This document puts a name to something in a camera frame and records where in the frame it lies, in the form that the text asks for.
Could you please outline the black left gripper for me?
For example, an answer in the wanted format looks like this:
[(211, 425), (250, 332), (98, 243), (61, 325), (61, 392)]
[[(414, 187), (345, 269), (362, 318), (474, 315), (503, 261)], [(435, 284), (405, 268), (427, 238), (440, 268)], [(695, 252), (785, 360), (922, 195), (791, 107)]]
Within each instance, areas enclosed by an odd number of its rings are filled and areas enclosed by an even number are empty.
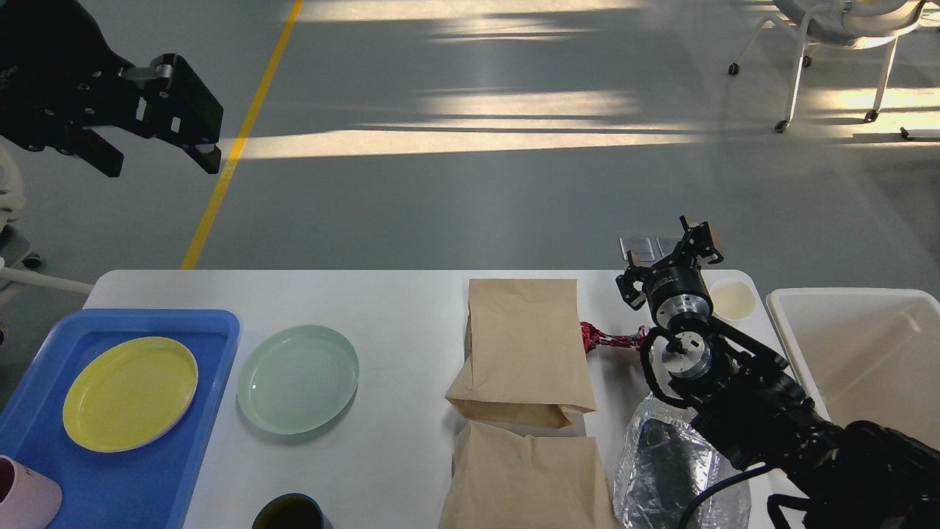
[(124, 155), (77, 123), (70, 94), (95, 75), (121, 72), (131, 94), (128, 130), (181, 148), (218, 174), (224, 108), (184, 57), (162, 54), (132, 67), (78, 1), (4, 1), (1, 37), (2, 137), (22, 148), (54, 147), (120, 177)]

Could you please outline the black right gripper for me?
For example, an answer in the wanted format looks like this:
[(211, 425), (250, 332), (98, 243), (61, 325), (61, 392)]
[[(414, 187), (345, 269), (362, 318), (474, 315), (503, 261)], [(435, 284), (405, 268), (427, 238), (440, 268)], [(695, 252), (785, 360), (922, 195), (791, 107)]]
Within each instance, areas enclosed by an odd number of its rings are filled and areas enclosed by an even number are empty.
[(702, 265), (725, 261), (719, 234), (708, 221), (694, 222), (679, 215), (682, 234), (662, 260), (664, 267), (644, 265), (634, 251), (626, 251), (626, 265), (615, 278), (624, 303), (634, 311), (649, 305), (658, 327), (678, 329), (692, 321), (707, 323), (714, 304), (702, 275)]

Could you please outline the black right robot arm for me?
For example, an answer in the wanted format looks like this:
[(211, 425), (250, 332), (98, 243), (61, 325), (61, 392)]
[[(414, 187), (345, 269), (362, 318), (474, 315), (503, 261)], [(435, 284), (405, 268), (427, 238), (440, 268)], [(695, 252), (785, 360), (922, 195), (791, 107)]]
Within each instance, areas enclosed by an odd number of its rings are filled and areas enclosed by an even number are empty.
[(651, 393), (694, 409), (692, 428), (738, 469), (698, 493), (678, 527), (718, 492), (779, 469), (802, 496), (769, 496), (775, 528), (789, 525), (784, 509), (801, 510), (806, 528), (936, 528), (937, 449), (870, 421), (823, 419), (782, 355), (716, 316), (701, 268), (724, 260), (719, 238), (706, 222), (679, 222), (670, 253), (643, 264), (624, 250), (615, 278), (625, 304), (654, 322), (639, 345)]

